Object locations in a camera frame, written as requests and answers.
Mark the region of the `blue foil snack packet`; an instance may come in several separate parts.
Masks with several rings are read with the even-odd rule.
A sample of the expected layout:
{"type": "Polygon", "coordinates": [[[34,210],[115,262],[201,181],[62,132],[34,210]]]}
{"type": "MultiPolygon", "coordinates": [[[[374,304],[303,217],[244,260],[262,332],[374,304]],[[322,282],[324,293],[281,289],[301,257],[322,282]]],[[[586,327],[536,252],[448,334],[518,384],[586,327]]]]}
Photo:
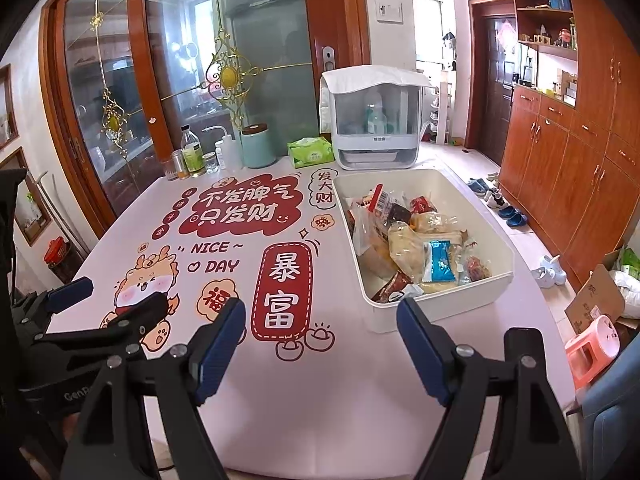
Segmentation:
{"type": "Polygon", "coordinates": [[[423,244],[425,252],[425,268],[423,283],[448,283],[456,280],[452,270],[449,240],[428,240],[423,244]]]}

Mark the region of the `brown chocolate snack packet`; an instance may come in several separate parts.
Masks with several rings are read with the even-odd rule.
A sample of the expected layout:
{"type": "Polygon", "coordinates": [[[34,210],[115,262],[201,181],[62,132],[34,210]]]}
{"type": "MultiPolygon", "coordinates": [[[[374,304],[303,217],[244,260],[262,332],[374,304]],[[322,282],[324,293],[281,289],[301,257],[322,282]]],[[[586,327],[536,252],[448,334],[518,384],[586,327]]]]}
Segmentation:
{"type": "Polygon", "coordinates": [[[405,296],[404,289],[411,285],[412,281],[405,273],[397,271],[392,278],[381,287],[372,297],[378,304],[388,304],[401,300],[405,296]]]}

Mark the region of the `red strawberry snack bag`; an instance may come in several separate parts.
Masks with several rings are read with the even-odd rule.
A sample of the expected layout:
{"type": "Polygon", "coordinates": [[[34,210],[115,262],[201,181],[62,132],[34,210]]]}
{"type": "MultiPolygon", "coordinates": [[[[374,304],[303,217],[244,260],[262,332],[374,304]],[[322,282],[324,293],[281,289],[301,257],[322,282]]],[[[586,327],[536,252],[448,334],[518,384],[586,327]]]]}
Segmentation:
{"type": "Polygon", "coordinates": [[[356,221],[372,221],[380,226],[389,226],[397,219],[404,218],[406,202],[401,193],[378,183],[367,194],[353,198],[348,212],[356,221]]]}

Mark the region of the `pink plastic stool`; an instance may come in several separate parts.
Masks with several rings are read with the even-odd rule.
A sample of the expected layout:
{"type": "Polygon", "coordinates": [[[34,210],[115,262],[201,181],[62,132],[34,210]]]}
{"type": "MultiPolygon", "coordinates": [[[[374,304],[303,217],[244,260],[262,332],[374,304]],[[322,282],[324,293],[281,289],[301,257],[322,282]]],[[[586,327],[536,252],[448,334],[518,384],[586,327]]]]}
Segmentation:
{"type": "Polygon", "coordinates": [[[565,345],[565,353],[575,389],[585,388],[620,353],[620,337],[614,323],[608,316],[600,315],[565,345]]]}

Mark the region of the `white shoes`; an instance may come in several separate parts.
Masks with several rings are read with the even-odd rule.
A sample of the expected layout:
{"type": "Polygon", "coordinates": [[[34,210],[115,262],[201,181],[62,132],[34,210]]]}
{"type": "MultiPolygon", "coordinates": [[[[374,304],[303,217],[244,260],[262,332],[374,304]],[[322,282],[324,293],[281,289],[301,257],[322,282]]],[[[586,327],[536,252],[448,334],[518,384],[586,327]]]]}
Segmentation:
{"type": "Polygon", "coordinates": [[[563,286],[567,279],[566,272],[560,265],[560,256],[544,257],[530,274],[541,289],[563,286]]]}

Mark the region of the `clear nut snack packet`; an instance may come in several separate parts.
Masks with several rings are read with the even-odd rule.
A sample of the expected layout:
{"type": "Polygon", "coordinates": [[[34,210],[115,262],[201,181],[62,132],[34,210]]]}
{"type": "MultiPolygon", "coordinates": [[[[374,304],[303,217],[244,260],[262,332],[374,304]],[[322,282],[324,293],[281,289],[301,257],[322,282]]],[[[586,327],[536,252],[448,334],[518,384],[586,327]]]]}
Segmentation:
{"type": "Polygon", "coordinates": [[[477,256],[464,256],[461,260],[460,283],[468,284],[491,277],[488,266],[477,256]]]}

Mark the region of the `blue slippers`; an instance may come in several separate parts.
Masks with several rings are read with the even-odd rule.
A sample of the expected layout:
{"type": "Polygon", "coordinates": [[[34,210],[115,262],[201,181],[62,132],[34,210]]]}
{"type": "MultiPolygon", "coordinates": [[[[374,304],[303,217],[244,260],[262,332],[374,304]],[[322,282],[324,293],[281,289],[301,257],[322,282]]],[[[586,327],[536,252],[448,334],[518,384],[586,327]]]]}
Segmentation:
{"type": "Polygon", "coordinates": [[[526,226],[528,218],[526,214],[523,214],[520,210],[516,209],[512,205],[506,206],[498,211],[498,216],[503,218],[507,226],[510,228],[521,228],[526,226]]]}

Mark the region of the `green label bottle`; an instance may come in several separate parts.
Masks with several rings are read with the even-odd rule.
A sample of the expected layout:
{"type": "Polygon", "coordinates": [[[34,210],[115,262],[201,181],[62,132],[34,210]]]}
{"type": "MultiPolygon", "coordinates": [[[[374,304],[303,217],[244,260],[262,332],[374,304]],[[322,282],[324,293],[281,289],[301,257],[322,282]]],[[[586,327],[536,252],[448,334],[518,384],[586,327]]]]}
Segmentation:
{"type": "Polygon", "coordinates": [[[189,125],[181,127],[181,151],[186,169],[192,177],[199,177],[206,171],[201,142],[189,125]]]}

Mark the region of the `white squeeze bottle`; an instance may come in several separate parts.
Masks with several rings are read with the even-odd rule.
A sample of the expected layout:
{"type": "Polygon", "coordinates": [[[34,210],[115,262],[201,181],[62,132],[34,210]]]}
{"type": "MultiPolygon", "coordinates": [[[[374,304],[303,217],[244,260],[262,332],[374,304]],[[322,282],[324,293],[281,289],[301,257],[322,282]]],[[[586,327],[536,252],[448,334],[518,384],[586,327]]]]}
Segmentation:
{"type": "Polygon", "coordinates": [[[218,130],[222,132],[221,139],[216,142],[219,167],[230,172],[240,171],[243,168],[240,144],[228,133],[228,130],[222,125],[212,125],[205,127],[202,133],[211,133],[218,130]]]}

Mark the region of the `mint green canister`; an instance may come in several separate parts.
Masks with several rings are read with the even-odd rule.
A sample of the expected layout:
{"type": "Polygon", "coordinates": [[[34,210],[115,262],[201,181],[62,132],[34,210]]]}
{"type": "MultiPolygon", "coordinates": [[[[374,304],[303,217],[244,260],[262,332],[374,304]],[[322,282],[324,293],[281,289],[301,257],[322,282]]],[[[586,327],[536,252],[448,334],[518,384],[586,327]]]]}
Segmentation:
{"type": "Polygon", "coordinates": [[[248,168],[268,167],[277,160],[268,126],[263,122],[244,127],[241,132],[241,144],[243,162],[248,168]]]}

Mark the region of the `red white candy packet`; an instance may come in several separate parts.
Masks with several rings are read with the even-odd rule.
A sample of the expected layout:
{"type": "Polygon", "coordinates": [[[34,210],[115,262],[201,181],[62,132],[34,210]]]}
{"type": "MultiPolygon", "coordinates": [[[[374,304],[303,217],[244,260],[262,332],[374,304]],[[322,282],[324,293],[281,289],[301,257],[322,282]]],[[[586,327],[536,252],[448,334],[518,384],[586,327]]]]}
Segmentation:
{"type": "Polygon", "coordinates": [[[437,208],[424,195],[419,195],[410,200],[410,210],[412,214],[425,214],[426,212],[436,212],[437,208]]]}

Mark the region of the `green tissue pack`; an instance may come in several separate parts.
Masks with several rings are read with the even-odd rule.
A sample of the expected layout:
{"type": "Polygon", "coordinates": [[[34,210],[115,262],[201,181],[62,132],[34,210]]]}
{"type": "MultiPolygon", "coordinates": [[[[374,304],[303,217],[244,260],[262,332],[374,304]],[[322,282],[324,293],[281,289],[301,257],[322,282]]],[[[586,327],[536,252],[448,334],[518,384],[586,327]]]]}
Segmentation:
{"type": "Polygon", "coordinates": [[[334,161],[332,144],[322,136],[312,136],[290,142],[288,157],[295,169],[334,161]]]}

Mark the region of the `glass sliding door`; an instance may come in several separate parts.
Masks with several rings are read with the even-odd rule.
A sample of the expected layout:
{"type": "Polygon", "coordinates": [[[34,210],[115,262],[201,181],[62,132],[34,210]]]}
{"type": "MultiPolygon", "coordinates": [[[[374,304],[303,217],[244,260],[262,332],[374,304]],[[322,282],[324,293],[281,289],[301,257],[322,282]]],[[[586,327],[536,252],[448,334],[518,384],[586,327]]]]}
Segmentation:
{"type": "Polygon", "coordinates": [[[321,75],[370,60],[366,0],[47,0],[44,109],[96,235],[163,172],[189,127],[211,151],[264,124],[314,136],[321,75]]]}

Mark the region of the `white bottle sterilizer cabinet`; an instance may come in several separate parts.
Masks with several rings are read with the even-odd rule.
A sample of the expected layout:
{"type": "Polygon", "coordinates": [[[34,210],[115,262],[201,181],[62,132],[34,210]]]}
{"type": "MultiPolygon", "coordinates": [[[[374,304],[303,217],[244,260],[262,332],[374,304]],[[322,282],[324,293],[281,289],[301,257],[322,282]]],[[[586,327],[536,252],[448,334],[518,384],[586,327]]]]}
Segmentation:
{"type": "Polygon", "coordinates": [[[319,84],[320,131],[345,170],[407,169],[418,159],[427,76],[383,65],[330,70],[319,84]]]}

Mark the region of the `wooden wall cabinet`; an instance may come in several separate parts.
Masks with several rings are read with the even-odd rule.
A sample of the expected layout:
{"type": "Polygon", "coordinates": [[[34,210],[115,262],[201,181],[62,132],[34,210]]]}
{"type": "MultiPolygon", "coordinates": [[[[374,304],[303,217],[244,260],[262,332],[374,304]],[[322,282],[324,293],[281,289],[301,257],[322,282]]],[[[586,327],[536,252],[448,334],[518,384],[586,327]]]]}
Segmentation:
{"type": "Polygon", "coordinates": [[[515,88],[499,184],[581,288],[639,218],[639,55],[604,0],[514,6],[523,46],[576,62],[576,92],[515,88]]]}

